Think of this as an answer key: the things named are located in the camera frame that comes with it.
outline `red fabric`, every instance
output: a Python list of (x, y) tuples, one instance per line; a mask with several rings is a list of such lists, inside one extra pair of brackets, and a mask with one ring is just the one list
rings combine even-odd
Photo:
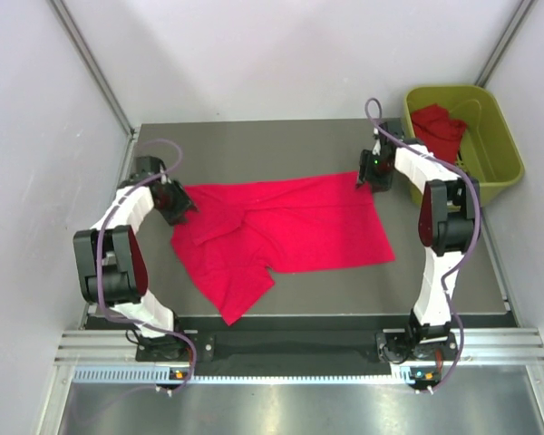
[(268, 268), (295, 273), (394, 260), (371, 192), (355, 182), (347, 172), (186, 187), (199, 212), (175, 227), (171, 244), (195, 286), (233, 324), (274, 285)]
[(411, 121), (415, 136), (425, 142), (437, 159), (455, 163), (461, 137), (468, 127), (465, 122), (450, 119), (449, 112), (437, 104), (414, 111)]

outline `wall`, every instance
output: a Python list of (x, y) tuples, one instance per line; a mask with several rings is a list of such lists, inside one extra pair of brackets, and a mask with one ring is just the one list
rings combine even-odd
[(0, 435), (32, 430), (83, 309), (73, 232), (109, 203), (125, 144), (47, 2), (0, 2)]
[(473, 82), (518, 0), (67, 0), (131, 122), (399, 114)]
[(526, 23), (489, 83), (524, 161), (523, 181), (486, 217), (500, 249), (516, 304), (544, 340), (544, 0)]

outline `green bin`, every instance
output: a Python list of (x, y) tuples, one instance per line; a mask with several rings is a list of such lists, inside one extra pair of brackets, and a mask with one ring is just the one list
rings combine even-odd
[[(409, 91), (403, 102), (407, 137), (415, 136), (411, 113), (431, 104), (439, 104), (451, 118), (468, 124), (455, 163), (480, 182), (482, 206), (521, 179), (524, 166), (491, 93), (473, 85), (422, 86)], [(413, 184), (411, 198), (421, 205), (421, 192)]]

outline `metal corner post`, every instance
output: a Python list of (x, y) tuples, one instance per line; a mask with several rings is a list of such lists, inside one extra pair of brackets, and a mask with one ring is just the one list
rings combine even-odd
[(500, 35), (500, 39), (491, 51), (490, 57), (483, 65), (480, 75), (475, 81), (475, 84), (485, 88), (490, 80), (491, 75), (495, 71), (496, 67), (500, 64), (501, 58), (510, 47), (514, 36), (518, 33), (525, 18), (528, 16), (532, 6), (536, 4), (538, 0), (520, 0), (516, 9), (514, 10), (506, 28)]
[(89, 73), (91, 74), (95, 83), (97, 84), (97, 87), (101, 91), (103, 98), (109, 104), (113, 114), (115, 115), (115, 118), (117, 118), (117, 122), (119, 122), (125, 133), (131, 138), (134, 133), (134, 128), (129, 122), (127, 115), (119, 104), (119, 101), (117, 100), (117, 97), (115, 97), (111, 86), (109, 85), (107, 79), (102, 73), (101, 67), (92, 55), (89, 45), (84, 40), (83, 35), (81, 34), (79, 27), (76, 25), (76, 22), (74, 21), (73, 16), (71, 15), (71, 12), (66, 6), (64, 0), (47, 1), (52, 7), (56, 16), (59, 18), (65, 32), (68, 34), (77, 52), (83, 59), (87, 70), (89, 70)]

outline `metal floor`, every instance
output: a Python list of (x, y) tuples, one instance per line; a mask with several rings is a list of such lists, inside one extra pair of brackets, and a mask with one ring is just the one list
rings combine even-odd
[[(172, 176), (185, 184), (291, 179), (357, 170), (361, 149), (372, 147), (363, 120), (250, 121), (145, 124), (139, 144), (175, 140), (184, 157)], [(176, 159), (168, 145), (136, 149)], [(396, 174), (393, 190), (375, 196), (396, 261), (379, 266), (277, 275), (276, 285), (247, 315), (407, 314), (420, 291), (424, 253), (417, 235), (419, 209), (408, 182)], [(153, 293), (180, 315), (218, 311), (190, 282), (170, 247), (172, 228), (151, 214), (138, 233)], [(455, 304), (463, 314), (503, 314), (504, 303), (483, 240), (458, 278)]]
[(132, 385), (73, 385), (61, 435), (540, 435), (544, 426), (523, 367), (460, 367), (433, 396), (407, 386), (190, 385), (169, 399), (151, 387), (127, 396), (86, 426)]

